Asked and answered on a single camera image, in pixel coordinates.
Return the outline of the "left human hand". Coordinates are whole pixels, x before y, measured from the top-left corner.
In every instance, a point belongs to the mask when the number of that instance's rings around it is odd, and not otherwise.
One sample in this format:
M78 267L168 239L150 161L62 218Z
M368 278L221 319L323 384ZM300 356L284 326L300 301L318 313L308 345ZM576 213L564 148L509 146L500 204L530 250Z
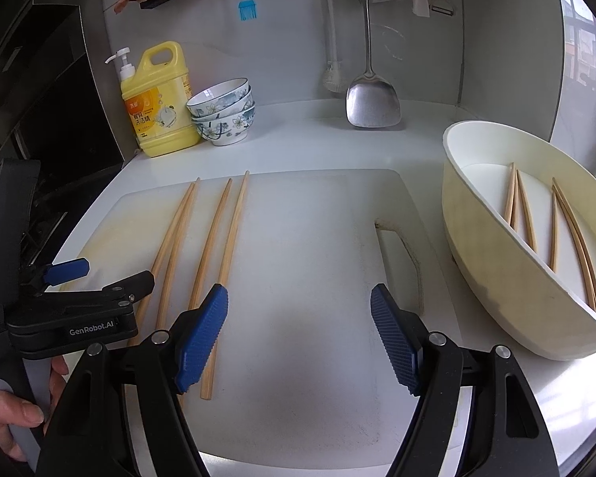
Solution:
M62 355L53 357L49 376L50 413L54 412L65 388L64 377L67 374L68 365L64 357ZM45 420L42 409L37 405L26 399L16 397L7 391L0 390L0 447L12 460L25 462L27 457L18 442L12 437L9 427L16 425L25 429L32 429L44 424L44 430L47 430L47 423L48 421Z

